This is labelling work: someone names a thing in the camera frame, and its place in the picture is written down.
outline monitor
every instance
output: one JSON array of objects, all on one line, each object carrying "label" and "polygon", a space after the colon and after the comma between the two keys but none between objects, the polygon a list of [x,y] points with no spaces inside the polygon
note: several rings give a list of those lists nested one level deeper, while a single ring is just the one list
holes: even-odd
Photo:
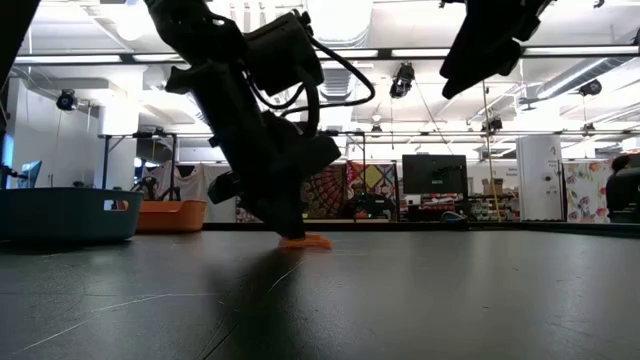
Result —
[{"label": "monitor", "polygon": [[18,189],[33,189],[36,187],[36,180],[42,167],[42,161],[22,165],[22,171],[18,175]]},{"label": "monitor", "polygon": [[405,194],[468,195],[464,155],[403,155],[402,168]]}]

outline gray floor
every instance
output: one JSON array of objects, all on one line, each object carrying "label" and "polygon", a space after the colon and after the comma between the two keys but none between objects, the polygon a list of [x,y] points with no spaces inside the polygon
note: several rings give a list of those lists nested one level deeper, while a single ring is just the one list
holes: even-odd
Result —
[{"label": "gray floor", "polygon": [[639,359],[640,242],[531,232],[0,243],[0,358]]}]

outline orange bin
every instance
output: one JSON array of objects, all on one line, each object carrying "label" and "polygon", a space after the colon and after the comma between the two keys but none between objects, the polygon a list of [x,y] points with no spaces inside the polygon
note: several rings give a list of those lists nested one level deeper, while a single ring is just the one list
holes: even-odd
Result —
[{"label": "orange bin", "polygon": [[200,231],[206,210],[206,201],[143,201],[136,232]]}]

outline box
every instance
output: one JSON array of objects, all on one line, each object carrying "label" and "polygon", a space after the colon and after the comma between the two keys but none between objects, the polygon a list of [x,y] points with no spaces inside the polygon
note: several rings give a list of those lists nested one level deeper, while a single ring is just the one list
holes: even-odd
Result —
[{"label": "box", "polygon": [[[504,179],[493,179],[496,188],[496,195],[502,195],[502,185],[504,184]],[[491,186],[491,182],[489,179],[482,179],[482,187],[483,194],[485,195],[493,195],[493,187]]]}]

